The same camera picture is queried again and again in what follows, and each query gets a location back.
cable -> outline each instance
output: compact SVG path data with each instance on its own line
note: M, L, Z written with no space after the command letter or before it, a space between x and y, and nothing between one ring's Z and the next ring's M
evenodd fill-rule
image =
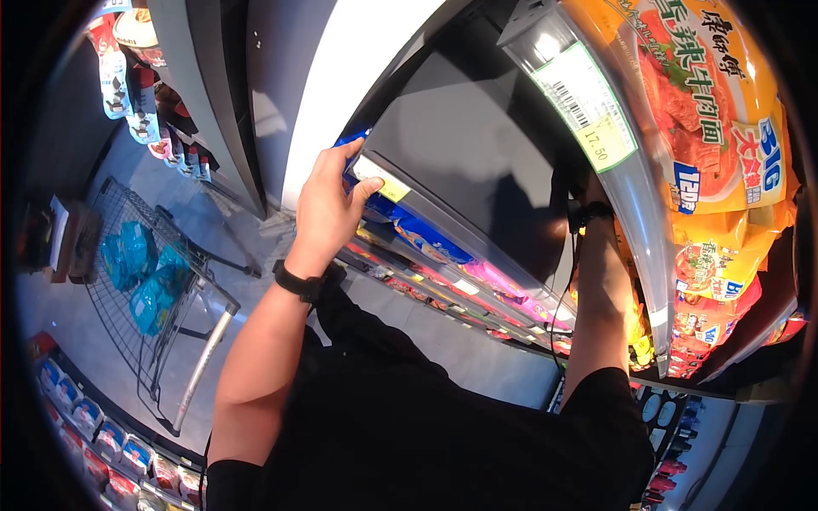
M557 371L560 373L560 377L563 378L565 376L565 371L563 369L562 364L557 360L557 352L554 349L554 323L557 321L557 313L560 311L560 307L562 306L562 302L565 299L565 294L568 292L569 288L571 287L571 279L573 278L574 268L577 267L577 258L576 258L576 251L577 251L577 244L576 238L573 234L571 236L571 254L574 259L573 264L571 265L571 272L568 277L568 283L565 285L565 289L563 289L562 294L560 295L560 300L557 302L557 308L554 309L554 317L551 318L551 331L548 335L548 347L551 349L551 358L554 359L554 363L557 366Z

hand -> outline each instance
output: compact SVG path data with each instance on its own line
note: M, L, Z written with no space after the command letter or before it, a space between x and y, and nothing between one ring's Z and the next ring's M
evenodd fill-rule
M355 185L349 195L344 193L344 164L362 146L363 138L358 138L321 151L301 189L295 212L295 242L285 260L287 271L298 278L324 273L355 234L366 199L384 185L380 177L370 177Z

tiled floor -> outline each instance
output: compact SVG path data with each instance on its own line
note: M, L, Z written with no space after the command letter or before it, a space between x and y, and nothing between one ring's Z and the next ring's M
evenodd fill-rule
M155 159L124 129L118 130L105 162L94 180L89 202L107 176L136 191L151 207L163 205L176 224L196 243L225 258L262 269L260 280L211 263L216 281L241 303L222 344L204 372L177 442L202 452L210 431L213 396L218 374L232 340L243 321L272 283L272 264L286 254L293 238L293 222L274 213L264 222L236 208L220 195L191 182ZM456 321L386 289L364 276L350 275L352 300L385 323L405 331L433 361L443 365L456 383L469 390L523 406L539 407L555 385L553 361L507 347L482 332L466 329ZM164 430L137 396L137 381L106 332L84 286L50 285L40 274L18 279L24 334L49 332L66 355L106 395L128 413L154 428ZM205 289L194 301L183 323L207 331L224 310L225 301ZM314 316L308 322L317 326ZM173 419L178 400L198 361L204 342L179 335L169 350L160 379L161 410Z

wire basket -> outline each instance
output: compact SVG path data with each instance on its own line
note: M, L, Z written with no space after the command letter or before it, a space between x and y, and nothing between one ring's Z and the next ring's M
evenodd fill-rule
M139 393L139 388L147 390L151 400L157 403L157 408L161 397L160 376L168 358L169 347L173 345L173 340L177 334L182 333L208 340L205 352L202 353L200 358L202 367L197 366L191 377L186 394L182 398L177 420L173 423L174 427L169 427L170 422L164 416L162 419L157 417L157 420L163 423L171 433L178 436L178 430L187 411L187 404L189 404L192 393L196 389L198 378L200 378L201 372L204 370L204 365L207 364L209 354L212 353L215 345L221 339L223 330L229 320L240 308L240 304L213 280L213 273L208 269L209 261L216 260L243 271L248 276L259 278L261 275L255 269L239 266L202 249L173 224L173 216L167 209L162 206L151 208L137 193L120 185L111 177L106 178L92 208L102 218L101 240L108 235L118 235L124 222L140 222L153 230L157 253L161 253L165 247L170 246L191 268L189 276L183 283L182 292L170 307L168 318L159 333L152 336L140 332L130 312L131 297L138 288L119 291L114 287L106 271L101 244L94 255L93 275L85 281L86 289L94 307L97 309L102 324L128 367L137 376L137 393ZM203 334L182 327L182 322L185 320L196 294L205 285L212 285L227 300L225 315L228 315L229 319L224 325L222 325L223 320L220 320L219 324L217 324L217 327L221 326L221 328L218 328L220 331L216 339L213 338L213 332L216 329Z

orange noodle bag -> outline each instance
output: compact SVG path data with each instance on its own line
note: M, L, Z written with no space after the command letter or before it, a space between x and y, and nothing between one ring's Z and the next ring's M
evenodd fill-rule
M790 150L770 66L721 0L566 0L627 81L628 100L678 213L784 199Z
M674 213L676 289L720 301L737 299L794 218L795 204L788 199L729 213Z

